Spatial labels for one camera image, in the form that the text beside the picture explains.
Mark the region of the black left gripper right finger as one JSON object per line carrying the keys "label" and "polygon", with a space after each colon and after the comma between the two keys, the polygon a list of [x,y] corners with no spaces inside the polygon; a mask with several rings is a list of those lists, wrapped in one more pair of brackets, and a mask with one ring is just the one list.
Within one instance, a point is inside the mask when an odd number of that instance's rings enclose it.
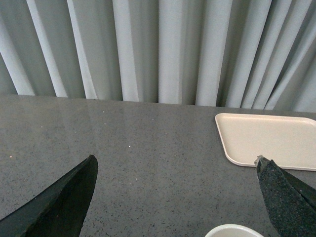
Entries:
{"label": "black left gripper right finger", "polygon": [[316,235],[316,190],[260,155],[254,162],[265,207],[281,237]]}

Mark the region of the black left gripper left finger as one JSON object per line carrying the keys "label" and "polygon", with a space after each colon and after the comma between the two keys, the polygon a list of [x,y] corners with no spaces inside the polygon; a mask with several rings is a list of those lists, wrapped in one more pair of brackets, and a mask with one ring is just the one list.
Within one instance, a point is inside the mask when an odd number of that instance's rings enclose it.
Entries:
{"label": "black left gripper left finger", "polygon": [[2,237],[78,237],[98,174],[90,155],[60,179],[0,221]]}

